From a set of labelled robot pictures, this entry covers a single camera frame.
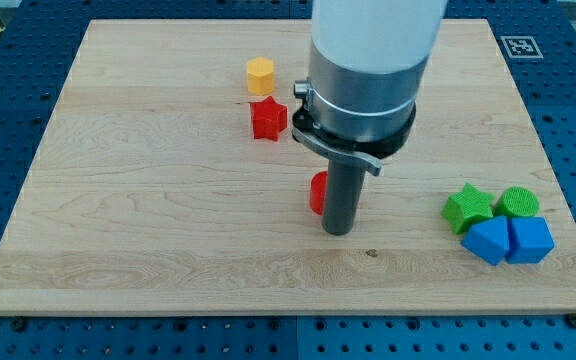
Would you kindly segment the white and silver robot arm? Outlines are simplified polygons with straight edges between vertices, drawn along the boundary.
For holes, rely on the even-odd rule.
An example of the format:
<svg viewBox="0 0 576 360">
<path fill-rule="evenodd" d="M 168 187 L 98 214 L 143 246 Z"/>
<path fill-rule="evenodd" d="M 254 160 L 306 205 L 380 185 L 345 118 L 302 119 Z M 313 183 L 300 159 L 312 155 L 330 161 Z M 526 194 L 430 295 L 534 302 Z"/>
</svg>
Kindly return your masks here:
<svg viewBox="0 0 576 360">
<path fill-rule="evenodd" d="M 325 133 L 376 142 L 404 128 L 447 0 L 315 0 L 306 108 Z"/>
</svg>

